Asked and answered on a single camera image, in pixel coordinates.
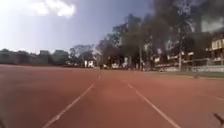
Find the running track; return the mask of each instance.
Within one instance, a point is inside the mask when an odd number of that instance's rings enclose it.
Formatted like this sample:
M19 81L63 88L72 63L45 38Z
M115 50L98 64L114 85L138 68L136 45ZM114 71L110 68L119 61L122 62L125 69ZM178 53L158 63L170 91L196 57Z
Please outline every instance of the running track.
M153 73L0 66L6 128L220 128L224 81Z

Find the building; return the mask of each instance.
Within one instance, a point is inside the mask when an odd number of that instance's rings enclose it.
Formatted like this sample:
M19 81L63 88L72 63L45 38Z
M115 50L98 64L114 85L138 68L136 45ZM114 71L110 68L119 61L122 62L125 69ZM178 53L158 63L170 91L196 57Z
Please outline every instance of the building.
M8 50L0 51L0 64L17 64L18 59L15 52Z

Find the tree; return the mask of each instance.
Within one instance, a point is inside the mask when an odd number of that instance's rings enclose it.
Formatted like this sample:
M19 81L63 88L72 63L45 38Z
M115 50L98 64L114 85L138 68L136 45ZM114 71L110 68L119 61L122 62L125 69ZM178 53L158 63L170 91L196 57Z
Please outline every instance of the tree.
M84 61L93 59L93 46L94 45L76 45L70 48L70 59L72 62L84 64Z

